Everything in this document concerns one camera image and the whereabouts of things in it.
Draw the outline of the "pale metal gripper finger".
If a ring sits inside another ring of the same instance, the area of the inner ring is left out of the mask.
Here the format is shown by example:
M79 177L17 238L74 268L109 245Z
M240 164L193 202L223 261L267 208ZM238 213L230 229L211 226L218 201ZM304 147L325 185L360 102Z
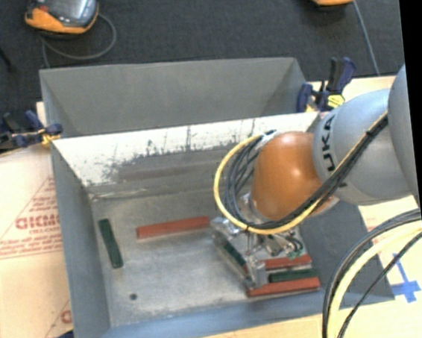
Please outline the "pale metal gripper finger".
M245 285L249 289L259 289L267 284L265 263L255 257L248 258L245 263Z
M210 221L210 227L220 233L226 240L233 239L241 233L241 228L238 228L223 216L213 218Z

